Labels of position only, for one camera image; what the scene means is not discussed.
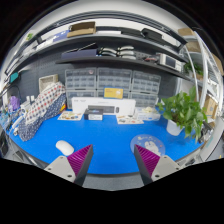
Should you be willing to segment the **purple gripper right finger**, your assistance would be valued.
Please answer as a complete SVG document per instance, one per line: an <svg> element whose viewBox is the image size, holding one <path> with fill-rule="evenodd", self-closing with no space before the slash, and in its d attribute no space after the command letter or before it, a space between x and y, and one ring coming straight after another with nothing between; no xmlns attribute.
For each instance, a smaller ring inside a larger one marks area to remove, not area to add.
<svg viewBox="0 0 224 224"><path fill-rule="evenodd" d="M158 156L137 144L134 145L134 156L144 185L180 170L180 166L169 156Z"/></svg>

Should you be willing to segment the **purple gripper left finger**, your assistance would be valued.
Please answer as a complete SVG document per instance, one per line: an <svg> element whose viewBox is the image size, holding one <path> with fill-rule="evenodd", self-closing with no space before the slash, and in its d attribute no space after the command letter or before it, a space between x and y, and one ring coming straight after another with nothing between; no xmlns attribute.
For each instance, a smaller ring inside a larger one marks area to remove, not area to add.
<svg viewBox="0 0 224 224"><path fill-rule="evenodd" d="M50 163L45 171L82 186L93 156L93 145L90 144L69 156L59 156Z"/></svg>

